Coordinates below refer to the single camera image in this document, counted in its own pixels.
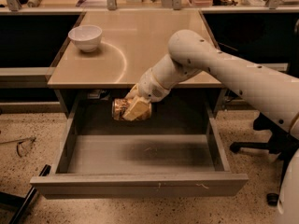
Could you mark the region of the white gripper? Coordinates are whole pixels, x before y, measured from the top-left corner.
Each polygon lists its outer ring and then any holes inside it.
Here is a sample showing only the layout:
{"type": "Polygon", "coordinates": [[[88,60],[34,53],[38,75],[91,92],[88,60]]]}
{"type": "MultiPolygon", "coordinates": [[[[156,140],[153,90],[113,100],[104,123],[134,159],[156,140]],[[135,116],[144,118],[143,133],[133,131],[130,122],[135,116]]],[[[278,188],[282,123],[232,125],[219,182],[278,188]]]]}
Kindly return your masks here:
{"type": "Polygon", "coordinates": [[[128,106],[125,108],[122,118],[128,121],[148,119],[151,113],[150,102],[160,102],[169,93],[170,90],[165,89],[156,80],[152,69],[148,69],[126,94],[128,106]]]}

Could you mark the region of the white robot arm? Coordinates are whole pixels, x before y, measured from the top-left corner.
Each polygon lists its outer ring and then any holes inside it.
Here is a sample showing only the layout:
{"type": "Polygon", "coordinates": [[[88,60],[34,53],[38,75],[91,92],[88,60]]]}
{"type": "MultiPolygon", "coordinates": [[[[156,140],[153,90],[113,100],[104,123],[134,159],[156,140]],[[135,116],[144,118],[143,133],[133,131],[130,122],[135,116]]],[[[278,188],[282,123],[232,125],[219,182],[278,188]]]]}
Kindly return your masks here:
{"type": "Polygon", "coordinates": [[[126,120],[144,115],[182,81],[205,71],[299,140],[299,78],[222,52],[191,30],[175,32],[168,53],[126,95],[126,120]]]}

